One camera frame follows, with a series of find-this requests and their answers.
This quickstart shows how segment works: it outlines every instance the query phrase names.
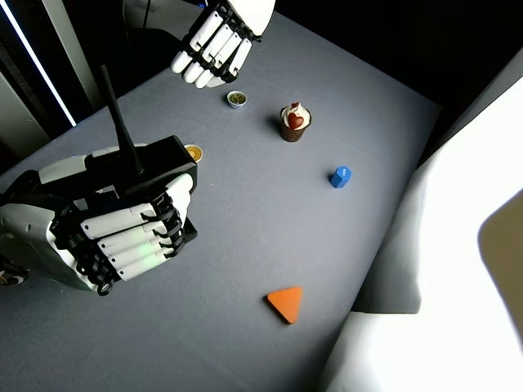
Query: blue die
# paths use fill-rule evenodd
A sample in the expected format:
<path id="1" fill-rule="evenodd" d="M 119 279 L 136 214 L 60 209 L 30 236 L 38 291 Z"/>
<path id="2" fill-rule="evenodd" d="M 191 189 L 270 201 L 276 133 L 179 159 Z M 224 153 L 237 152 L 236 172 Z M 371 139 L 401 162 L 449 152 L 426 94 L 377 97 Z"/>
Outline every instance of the blue die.
<path id="1" fill-rule="evenodd" d="M 340 166 L 330 177 L 330 183 L 334 188 L 343 188 L 352 177 L 352 171 L 347 166 Z"/>

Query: orange triangular block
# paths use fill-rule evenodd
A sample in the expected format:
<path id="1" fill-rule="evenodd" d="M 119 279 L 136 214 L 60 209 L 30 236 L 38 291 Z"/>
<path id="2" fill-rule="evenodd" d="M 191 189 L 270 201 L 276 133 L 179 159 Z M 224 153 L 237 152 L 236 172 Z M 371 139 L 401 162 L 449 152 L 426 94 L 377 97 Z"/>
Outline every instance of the orange triangular block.
<path id="1" fill-rule="evenodd" d="M 267 300 L 289 324 L 297 321 L 302 302 L 302 288 L 291 287 L 285 290 L 272 292 L 267 296 Z"/>

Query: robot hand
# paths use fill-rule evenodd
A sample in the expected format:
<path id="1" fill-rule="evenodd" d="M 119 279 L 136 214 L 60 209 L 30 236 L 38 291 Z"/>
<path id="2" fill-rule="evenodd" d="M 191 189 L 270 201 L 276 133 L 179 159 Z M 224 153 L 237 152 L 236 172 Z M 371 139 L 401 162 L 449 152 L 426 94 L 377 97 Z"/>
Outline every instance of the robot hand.
<path id="1" fill-rule="evenodd" d="M 233 82 L 269 24 L 275 0 L 218 0 L 206 7 L 182 41 L 171 64 L 197 88 Z"/>
<path id="2" fill-rule="evenodd" d="M 118 148 L 27 171 L 0 200 L 4 260 L 103 296 L 177 255 L 195 236 L 186 217 L 196 165 L 175 136 L 136 148 L 144 163 L 162 150 L 181 156 L 133 180 Z"/>

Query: cupcake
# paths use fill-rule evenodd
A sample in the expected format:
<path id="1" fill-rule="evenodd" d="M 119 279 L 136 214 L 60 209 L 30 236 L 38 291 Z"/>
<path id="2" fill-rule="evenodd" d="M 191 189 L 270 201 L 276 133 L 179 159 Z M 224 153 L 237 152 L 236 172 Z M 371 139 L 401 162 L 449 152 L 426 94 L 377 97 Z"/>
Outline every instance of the cupcake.
<path id="1" fill-rule="evenodd" d="M 286 141 L 298 141 L 311 125 L 311 113 L 302 104 L 294 104 L 281 109 L 281 137 Z"/>

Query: white light strip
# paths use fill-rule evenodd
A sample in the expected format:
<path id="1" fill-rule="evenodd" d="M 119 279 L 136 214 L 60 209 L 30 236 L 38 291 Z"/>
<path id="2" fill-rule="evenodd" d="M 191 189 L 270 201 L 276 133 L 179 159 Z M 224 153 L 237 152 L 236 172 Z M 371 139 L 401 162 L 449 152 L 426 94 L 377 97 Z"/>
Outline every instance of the white light strip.
<path id="1" fill-rule="evenodd" d="M 13 26 L 13 29 L 15 29 L 16 33 L 18 34 L 18 38 L 20 38 L 20 40 L 24 44 L 25 50 L 31 56 L 31 60 L 33 60 L 34 64 L 36 65 L 36 68 L 38 69 L 38 71 L 40 71 L 40 74 L 42 75 L 43 80 L 46 81 L 47 86 L 49 87 L 49 90 L 51 90 L 51 92 L 52 92 L 52 95 L 55 96 L 56 102 L 58 102 L 58 105 L 60 105 L 60 107 L 64 111 L 64 114 L 67 117 L 67 119 L 69 120 L 69 122 L 71 123 L 71 125 L 73 127 L 76 127 L 76 122 L 74 121 L 73 116 L 71 116 L 71 113 L 69 113 L 69 111 L 65 107 L 64 101 L 60 98 L 58 91 L 53 86 L 51 79 L 47 76 L 47 73 L 46 73 L 45 69 L 42 67 L 40 60 L 37 58 L 36 54 L 34 53 L 33 48 L 29 45 L 27 38 L 25 37 L 24 33 L 22 32 L 22 29 L 18 25 L 18 22 L 16 21 L 15 17 L 11 13 L 11 10 L 7 6 L 6 1 L 0 0 L 0 6 L 2 6 L 3 11 L 7 15 L 7 19 L 9 19 L 9 21 L 11 22 L 11 24 Z"/>

